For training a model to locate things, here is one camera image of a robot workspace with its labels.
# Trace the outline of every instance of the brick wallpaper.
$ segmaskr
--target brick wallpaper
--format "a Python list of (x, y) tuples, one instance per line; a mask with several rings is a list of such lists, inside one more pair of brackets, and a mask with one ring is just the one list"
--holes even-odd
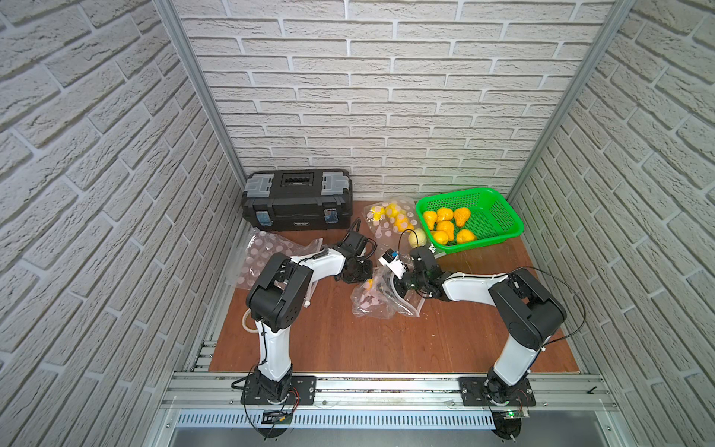
[(641, 445), (715, 443), (713, 11), (638, 0), (516, 203)]
[(0, 446), (143, 441), (238, 192), (153, 3), (0, 3)]
[(610, 2), (174, 0), (247, 172), (507, 192)]

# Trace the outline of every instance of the black toolbox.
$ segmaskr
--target black toolbox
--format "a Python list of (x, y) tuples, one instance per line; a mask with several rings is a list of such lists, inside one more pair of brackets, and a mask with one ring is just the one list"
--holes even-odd
[(337, 169), (259, 171), (246, 181), (241, 208), (264, 231), (348, 228), (352, 181)]

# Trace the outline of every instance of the metal vent grille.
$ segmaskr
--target metal vent grille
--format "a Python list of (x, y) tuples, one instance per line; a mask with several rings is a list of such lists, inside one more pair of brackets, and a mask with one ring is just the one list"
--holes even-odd
[[(257, 427), (263, 410), (248, 410)], [(176, 427), (248, 428), (250, 424), (240, 410), (182, 410)], [(291, 428), (371, 428), (413, 430), (493, 430), (491, 412), (485, 410), (451, 411), (369, 411), (369, 410), (298, 410)]]

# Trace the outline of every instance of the green plastic basket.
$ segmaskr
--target green plastic basket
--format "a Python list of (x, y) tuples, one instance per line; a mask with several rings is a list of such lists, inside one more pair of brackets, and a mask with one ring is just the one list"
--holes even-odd
[[(432, 237), (432, 233), (427, 231), (422, 213), (425, 211), (437, 211), (441, 207), (451, 210), (467, 207), (472, 215), (464, 226), (477, 237), (473, 242), (457, 244), (456, 233), (461, 230), (455, 226), (455, 240), (447, 245), (438, 244)], [(427, 231), (427, 237), (445, 253), (456, 253), (471, 248), (486, 247), (487, 245), (501, 244), (510, 237), (517, 237), (524, 231), (524, 222), (516, 214), (516, 211), (506, 202), (504, 197), (491, 188), (473, 188), (471, 190), (448, 192), (446, 194), (425, 197), (417, 202), (417, 214), (422, 222), (422, 226)]]

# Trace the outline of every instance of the toolbox lid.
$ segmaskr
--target toolbox lid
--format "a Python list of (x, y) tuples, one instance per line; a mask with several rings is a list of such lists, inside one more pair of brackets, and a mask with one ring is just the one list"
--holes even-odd
[(343, 189), (350, 189), (350, 180), (344, 172), (323, 172), (320, 195), (340, 195)]
[(253, 174), (247, 181), (244, 192), (246, 197), (268, 197), (273, 184), (274, 174)]

